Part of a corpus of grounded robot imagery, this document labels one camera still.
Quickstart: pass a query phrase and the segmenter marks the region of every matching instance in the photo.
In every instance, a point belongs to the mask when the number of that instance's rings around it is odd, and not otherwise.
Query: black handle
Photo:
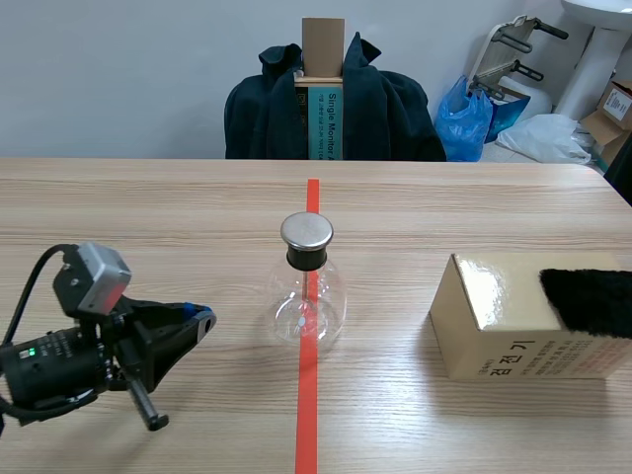
[[[513,49],[517,49],[524,54],[529,54],[533,51],[533,46],[530,43],[513,37],[512,35],[508,35],[504,30],[498,30],[492,37],[492,42],[501,42],[502,44],[512,47]]]
[[[522,64],[518,60],[516,60],[515,63],[513,64],[512,72],[518,72],[522,74],[523,76],[526,76],[529,79],[533,79],[534,81],[537,81],[537,82],[542,82],[542,80],[544,79],[544,74],[536,71],[535,69],[531,69],[530,67],[526,67],[524,64]]]
[[[158,411],[149,398],[147,390],[145,390],[143,384],[140,383],[140,380],[137,378],[129,380],[127,389],[148,430],[157,432],[161,428],[165,428],[169,425],[169,417],[167,415],[158,414]]]
[[[474,80],[472,81],[472,85],[470,86],[470,89],[480,89],[483,92],[485,92],[488,96],[499,101],[503,101],[505,99],[505,93],[503,91],[496,89],[495,87],[489,86],[485,84],[484,82],[481,82],[478,76],[474,76]]]
[[[546,23],[542,23],[542,20],[538,18],[535,19],[535,29],[548,33],[549,35],[553,35],[560,40],[567,40],[569,38],[569,34],[565,31],[552,27],[551,25],[547,25]]]

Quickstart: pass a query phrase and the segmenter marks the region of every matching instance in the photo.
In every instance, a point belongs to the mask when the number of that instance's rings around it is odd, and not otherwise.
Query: white sink
[[[583,119],[594,111],[632,34],[632,0],[562,0],[577,20],[594,25],[584,52],[556,114]]]
[[[589,25],[632,32],[632,0],[562,0],[562,6]]]

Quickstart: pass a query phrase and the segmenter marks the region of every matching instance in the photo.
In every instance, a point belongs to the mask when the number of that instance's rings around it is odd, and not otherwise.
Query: table surface
[[[349,286],[319,362],[321,473],[620,473],[632,463],[632,367],[607,381],[455,382],[428,311],[452,252],[610,251],[632,270],[632,211],[567,165],[0,160],[0,331],[48,246],[95,240],[132,268],[128,295],[212,306],[215,329],[154,393],[125,393],[0,440],[3,473],[292,473],[297,351],[264,325],[278,229],[321,180]],[[70,326],[47,268],[17,340]]]

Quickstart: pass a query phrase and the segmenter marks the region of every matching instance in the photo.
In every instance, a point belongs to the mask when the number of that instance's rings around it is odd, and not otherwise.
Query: black brush
[[[632,339],[632,273],[544,270],[540,281],[569,331]]]

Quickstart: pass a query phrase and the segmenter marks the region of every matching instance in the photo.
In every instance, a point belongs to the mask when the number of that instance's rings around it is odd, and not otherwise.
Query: cardboard box on floor
[[[603,146],[601,159],[610,166],[632,134],[632,81],[610,82],[596,112],[582,125]]]
[[[541,287],[546,269],[619,266],[607,253],[450,257],[431,308],[450,378],[605,378],[632,358],[630,340],[566,329]]]
[[[310,160],[343,159],[345,20],[303,18],[304,77],[294,87]]]

